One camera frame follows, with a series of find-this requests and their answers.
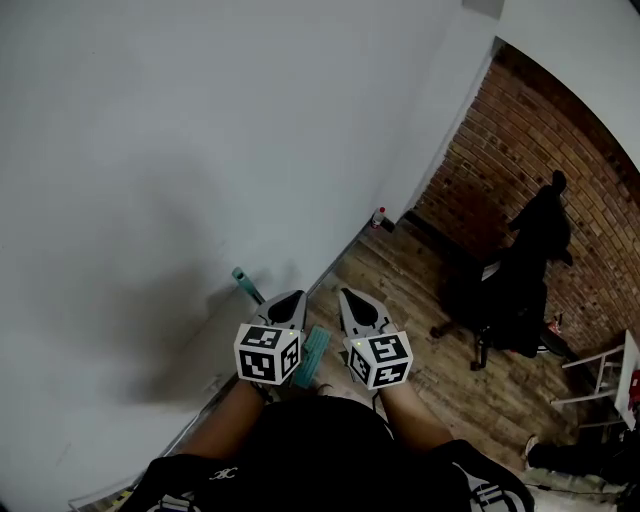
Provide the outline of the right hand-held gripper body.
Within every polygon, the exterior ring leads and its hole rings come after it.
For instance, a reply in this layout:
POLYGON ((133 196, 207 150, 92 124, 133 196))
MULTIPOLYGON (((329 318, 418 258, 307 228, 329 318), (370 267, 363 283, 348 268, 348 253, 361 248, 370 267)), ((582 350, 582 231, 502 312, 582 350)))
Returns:
POLYGON ((392 321, 386 306, 348 287, 338 292, 346 365, 369 391, 406 381, 413 353, 405 331, 392 321))

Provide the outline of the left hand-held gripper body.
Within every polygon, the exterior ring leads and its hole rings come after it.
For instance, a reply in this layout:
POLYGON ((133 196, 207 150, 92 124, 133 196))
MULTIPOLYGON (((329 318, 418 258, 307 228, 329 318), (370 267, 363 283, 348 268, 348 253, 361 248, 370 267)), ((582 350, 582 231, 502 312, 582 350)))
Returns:
POLYGON ((301 362, 307 294, 282 293, 260 304, 234 341, 237 374, 259 384, 281 385, 301 362))

